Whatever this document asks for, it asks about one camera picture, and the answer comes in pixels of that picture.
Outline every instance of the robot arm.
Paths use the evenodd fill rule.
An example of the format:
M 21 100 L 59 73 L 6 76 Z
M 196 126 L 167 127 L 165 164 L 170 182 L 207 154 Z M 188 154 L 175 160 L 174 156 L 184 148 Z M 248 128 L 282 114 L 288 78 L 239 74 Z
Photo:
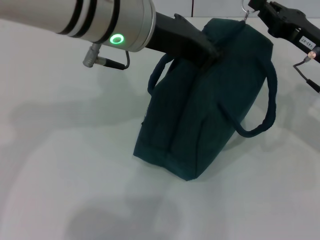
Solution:
M 127 66 L 99 57 L 102 45 L 149 48 L 202 67 L 219 56 L 206 36 L 180 15 L 157 13 L 152 0 L 1 0 L 0 18 L 93 43 L 84 65 Z
M 259 11 L 258 17 L 269 28 L 271 36 L 293 43 L 306 54 L 314 51 L 314 59 L 320 63 L 320 48 L 317 48 L 320 47 L 320 29 L 311 24 L 303 12 L 267 0 L 251 0 L 248 5 Z
M 320 62 L 320 29 L 304 13 L 267 0 L 250 0 L 249 6 L 259 11 L 272 36 L 288 40 L 309 54 L 309 60 Z M 0 18 L 92 42 L 83 62 L 87 67 L 128 67 L 130 61 L 125 66 L 99 57 L 102 45 L 127 51 L 128 60 L 128 52 L 149 48 L 200 68 L 220 56 L 201 31 L 180 15 L 157 13 L 152 0 L 1 0 Z

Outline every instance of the fabric bag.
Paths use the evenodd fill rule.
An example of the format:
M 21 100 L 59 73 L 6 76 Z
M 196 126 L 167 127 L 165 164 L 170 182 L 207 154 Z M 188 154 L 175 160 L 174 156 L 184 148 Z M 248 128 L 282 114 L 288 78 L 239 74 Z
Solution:
M 235 131 L 246 138 L 255 137 L 276 119 L 278 80 L 271 62 L 271 41 L 244 21 L 229 19 L 212 19 L 203 32 L 222 50 L 223 57 L 205 72 L 175 59 L 157 84 L 173 58 L 165 55 L 160 60 L 150 77 L 152 98 L 134 150 L 136 157 L 186 181 L 206 170 Z M 246 131 L 240 123 L 266 78 L 269 102 L 265 120 Z

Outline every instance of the label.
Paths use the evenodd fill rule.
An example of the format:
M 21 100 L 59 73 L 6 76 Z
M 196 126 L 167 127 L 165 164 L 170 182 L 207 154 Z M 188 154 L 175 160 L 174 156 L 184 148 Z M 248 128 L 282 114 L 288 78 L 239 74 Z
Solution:
M 306 47 L 308 47 L 309 49 L 313 50 L 316 47 L 316 44 L 309 40 L 308 38 L 306 38 L 305 36 L 303 36 L 300 41 L 300 43 L 302 43 L 303 45 L 305 45 Z

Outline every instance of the black cable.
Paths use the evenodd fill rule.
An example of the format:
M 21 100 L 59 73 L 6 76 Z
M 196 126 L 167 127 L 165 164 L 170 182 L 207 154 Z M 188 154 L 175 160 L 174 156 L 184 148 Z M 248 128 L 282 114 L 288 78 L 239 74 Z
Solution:
M 297 72 L 301 75 L 301 77 L 303 77 L 304 80 L 308 81 L 309 79 L 306 78 L 306 76 L 297 68 L 298 66 L 301 66 L 304 63 L 305 63 L 305 61 L 299 62 L 299 63 L 293 65 L 293 67 L 295 70 L 297 70 Z
M 107 67 L 107 68 L 113 68 L 113 69 L 119 69 L 119 70 L 126 70 L 129 68 L 130 66 L 130 55 L 128 51 L 125 51 L 125 55 L 126 55 L 126 65 L 119 63 L 117 61 L 113 61 L 110 59 L 105 59 L 105 64 L 103 66 Z
M 130 55 L 128 51 L 125 51 L 125 55 L 126 55 L 126 65 L 125 68 L 123 70 L 126 70 L 130 67 Z
M 192 0 L 191 17 L 194 17 L 195 0 Z
M 318 84 L 316 84 L 314 81 L 306 78 L 306 76 L 298 69 L 298 66 L 301 66 L 304 63 L 305 63 L 305 61 L 299 62 L 299 63 L 293 65 L 293 67 L 300 74 L 300 76 L 303 77 L 303 79 L 306 81 L 306 83 L 310 87 L 312 87 L 317 93 L 320 93 L 320 86 Z

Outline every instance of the green led ring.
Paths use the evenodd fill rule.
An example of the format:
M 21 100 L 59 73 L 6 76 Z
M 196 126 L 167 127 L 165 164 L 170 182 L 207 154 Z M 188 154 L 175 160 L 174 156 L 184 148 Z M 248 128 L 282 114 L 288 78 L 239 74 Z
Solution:
M 121 44 L 123 43 L 125 40 L 125 37 L 121 34 L 115 34 L 110 38 L 110 43 L 112 44 Z

